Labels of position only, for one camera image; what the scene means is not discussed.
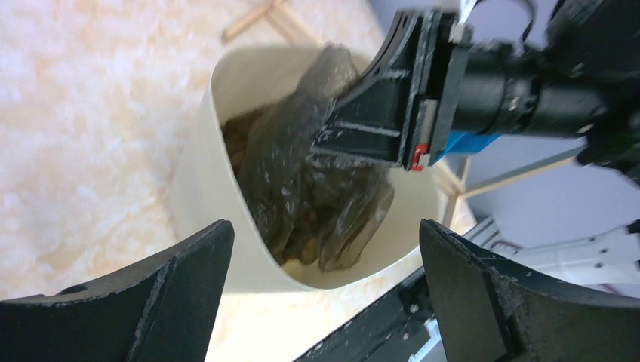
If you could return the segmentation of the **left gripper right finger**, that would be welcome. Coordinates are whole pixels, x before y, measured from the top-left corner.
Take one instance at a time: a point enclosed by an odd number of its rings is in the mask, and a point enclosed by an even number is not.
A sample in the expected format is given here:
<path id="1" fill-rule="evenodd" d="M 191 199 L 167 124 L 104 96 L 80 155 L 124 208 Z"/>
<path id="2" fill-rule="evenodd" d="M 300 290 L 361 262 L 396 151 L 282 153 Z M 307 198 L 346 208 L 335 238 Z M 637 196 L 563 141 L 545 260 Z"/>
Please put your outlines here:
<path id="1" fill-rule="evenodd" d="M 639 301 L 561 281 L 433 220 L 419 230 L 449 361 L 637 361 Z"/>

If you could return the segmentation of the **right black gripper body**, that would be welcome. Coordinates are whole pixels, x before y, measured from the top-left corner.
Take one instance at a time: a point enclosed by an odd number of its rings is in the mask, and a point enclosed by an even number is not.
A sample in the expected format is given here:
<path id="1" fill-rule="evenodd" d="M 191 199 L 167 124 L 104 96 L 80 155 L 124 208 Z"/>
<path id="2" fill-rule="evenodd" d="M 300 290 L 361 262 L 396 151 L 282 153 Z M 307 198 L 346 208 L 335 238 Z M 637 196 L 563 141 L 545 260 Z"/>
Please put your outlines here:
<path id="1" fill-rule="evenodd" d="M 402 165 L 423 170 L 435 164 L 446 147 L 460 100 L 460 85 L 469 61 L 472 27 L 443 11 L 440 36 L 426 89 L 412 97 Z"/>

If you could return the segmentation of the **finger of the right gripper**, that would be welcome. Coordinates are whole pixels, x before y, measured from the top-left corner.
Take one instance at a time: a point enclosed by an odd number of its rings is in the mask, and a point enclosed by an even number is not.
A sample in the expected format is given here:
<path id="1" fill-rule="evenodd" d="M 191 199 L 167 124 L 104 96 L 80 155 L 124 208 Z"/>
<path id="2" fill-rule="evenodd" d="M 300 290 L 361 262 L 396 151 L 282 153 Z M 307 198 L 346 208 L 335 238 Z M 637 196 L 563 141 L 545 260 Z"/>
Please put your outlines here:
<path id="1" fill-rule="evenodd" d="M 357 84 L 336 99 L 312 150 L 400 167 L 411 101 L 407 82 Z"/>
<path id="2" fill-rule="evenodd" d="M 442 18 L 439 8 L 398 10 L 383 45 L 345 99 L 371 94 L 376 99 L 409 100 L 424 93 Z"/>

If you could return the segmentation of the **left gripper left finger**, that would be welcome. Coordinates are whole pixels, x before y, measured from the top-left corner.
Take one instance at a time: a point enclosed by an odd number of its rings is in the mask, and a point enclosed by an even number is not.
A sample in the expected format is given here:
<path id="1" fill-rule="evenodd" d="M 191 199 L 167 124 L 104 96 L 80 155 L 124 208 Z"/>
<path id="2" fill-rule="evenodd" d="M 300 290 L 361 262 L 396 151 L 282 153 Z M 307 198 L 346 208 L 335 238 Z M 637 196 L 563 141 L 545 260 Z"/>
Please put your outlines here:
<path id="1" fill-rule="evenodd" d="M 203 361 L 234 230 L 219 220 L 186 240 L 53 296 L 1 303 L 3 361 Z"/>

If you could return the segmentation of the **dark translucent trash bag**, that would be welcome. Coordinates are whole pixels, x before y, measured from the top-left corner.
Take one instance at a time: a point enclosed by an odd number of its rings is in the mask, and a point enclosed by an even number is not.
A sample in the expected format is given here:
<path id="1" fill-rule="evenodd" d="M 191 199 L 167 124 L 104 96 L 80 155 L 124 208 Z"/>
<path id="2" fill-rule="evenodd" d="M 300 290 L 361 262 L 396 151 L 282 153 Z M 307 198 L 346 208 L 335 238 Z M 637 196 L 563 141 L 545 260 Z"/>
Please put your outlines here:
<path id="1" fill-rule="evenodd" d="M 279 265 L 352 268 L 391 207 L 387 168 L 311 150 L 335 96 L 357 77 L 349 50 L 329 45 L 292 94 L 221 127 L 249 213 Z"/>

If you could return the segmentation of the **cream plastic trash bin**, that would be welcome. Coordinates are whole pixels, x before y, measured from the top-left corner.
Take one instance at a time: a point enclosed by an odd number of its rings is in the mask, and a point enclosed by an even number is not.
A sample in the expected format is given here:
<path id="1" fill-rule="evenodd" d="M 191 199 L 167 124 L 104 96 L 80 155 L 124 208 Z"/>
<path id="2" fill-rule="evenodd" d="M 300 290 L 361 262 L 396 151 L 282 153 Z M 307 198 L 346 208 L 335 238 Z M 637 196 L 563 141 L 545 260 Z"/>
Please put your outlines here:
<path id="1" fill-rule="evenodd" d="M 329 44 L 268 44 L 223 55 L 169 192 L 180 238 L 226 219 L 235 240 L 224 290 L 335 290 L 417 249 L 444 205 L 430 171 L 312 154 L 336 94 L 367 60 Z"/>

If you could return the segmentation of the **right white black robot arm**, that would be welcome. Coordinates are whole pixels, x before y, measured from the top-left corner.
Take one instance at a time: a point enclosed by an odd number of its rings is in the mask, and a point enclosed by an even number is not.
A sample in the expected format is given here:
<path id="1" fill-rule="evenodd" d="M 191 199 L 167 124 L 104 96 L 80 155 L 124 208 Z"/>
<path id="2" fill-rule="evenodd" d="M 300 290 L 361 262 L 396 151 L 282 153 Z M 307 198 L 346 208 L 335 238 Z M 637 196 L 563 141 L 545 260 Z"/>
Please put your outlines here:
<path id="1" fill-rule="evenodd" d="M 639 3 L 559 1 L 543 49 L 520 36 L 474 44 L 474 1 L 395 13 L 361 78 L 337 98 L 313 151 L 420 172 L 502 134 L 585 137 L 583 147 L 491 180 L 565 160 L 639 181 Z"/>

